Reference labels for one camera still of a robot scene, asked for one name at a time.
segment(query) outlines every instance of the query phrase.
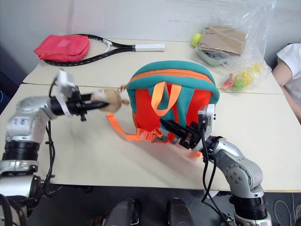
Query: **plastic bag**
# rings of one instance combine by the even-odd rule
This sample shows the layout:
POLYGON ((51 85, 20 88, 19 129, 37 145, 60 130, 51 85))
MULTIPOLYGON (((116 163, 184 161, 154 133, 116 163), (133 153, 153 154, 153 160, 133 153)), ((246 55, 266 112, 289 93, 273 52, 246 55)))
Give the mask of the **plastic bag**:
POLYGON ((195 50, 198 61, 228 69, 223 89, 255 86, 269 75, 264 54, 274 7, 270 0, 237 0, 215 9, 195 50))

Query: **red pouch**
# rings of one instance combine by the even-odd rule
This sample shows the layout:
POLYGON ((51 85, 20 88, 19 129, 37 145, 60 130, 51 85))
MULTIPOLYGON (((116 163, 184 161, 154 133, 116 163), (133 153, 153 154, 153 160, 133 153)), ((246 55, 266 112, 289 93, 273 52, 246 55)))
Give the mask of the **red pouch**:
POLYGON ((89 47, 88 37, 84 35, 49 35, 34 52, 41 60, 71 62, 81 60, 89 47))

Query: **backpack handle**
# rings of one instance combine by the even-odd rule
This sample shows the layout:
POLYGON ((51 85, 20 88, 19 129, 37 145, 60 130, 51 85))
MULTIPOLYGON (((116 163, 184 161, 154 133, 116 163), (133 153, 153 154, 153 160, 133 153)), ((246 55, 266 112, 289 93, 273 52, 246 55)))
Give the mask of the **backpack handle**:
POLYGON ((165 84, 166 82, 164 81, 157 83, 154 87, 154 91, 151 97, 152 109, 158 116, 164 116, 170 110, 170 108, 172 108, 172 106, 177 101, 182 88, 182 86, 180 85, 172 84, 167 109, 158 110, 157 108, 162 100, 165 84))

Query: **tennis ball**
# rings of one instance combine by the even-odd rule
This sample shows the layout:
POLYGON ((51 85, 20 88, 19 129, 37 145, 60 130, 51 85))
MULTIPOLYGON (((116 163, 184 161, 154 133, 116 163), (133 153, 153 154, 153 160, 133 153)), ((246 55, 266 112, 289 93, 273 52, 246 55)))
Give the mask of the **tennis ball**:
POLYGON ((201 34, 195 34, 192 36, 192 46, 196 47, 199 43, 199 41, 201 41, 202 35, 201 34))

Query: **person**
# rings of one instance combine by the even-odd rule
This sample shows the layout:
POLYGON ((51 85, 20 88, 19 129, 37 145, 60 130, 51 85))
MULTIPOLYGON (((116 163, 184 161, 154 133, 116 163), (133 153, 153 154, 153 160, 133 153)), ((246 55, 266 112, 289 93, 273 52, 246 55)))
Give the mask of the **person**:
POLYGON ((287 45, 277 56, 278 65, 272 73, 301 123, 301 43, 287 45))

